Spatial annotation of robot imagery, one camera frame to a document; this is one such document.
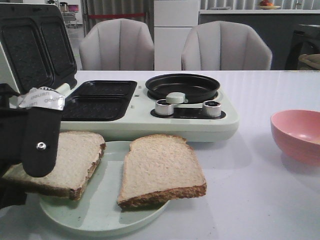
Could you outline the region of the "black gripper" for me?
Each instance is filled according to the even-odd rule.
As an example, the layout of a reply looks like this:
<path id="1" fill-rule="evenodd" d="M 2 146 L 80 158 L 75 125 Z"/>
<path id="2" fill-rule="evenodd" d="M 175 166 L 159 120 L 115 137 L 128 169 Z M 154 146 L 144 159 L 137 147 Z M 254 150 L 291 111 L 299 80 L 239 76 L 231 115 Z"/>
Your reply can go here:
<path id="1" fill-rule="evenodd" d="M 9 98 L 17 95 L 7 83 L 0 85 L 0 175 L 22 162 L 28 175 L 44 177 L 56 165 L 65 96 L 46 86 L 33 87 L 17 98 L 20 109 L 10 108 Z M 23 190 L 0 180 L 1 209 L 24 205 L 26 198 Z"/>

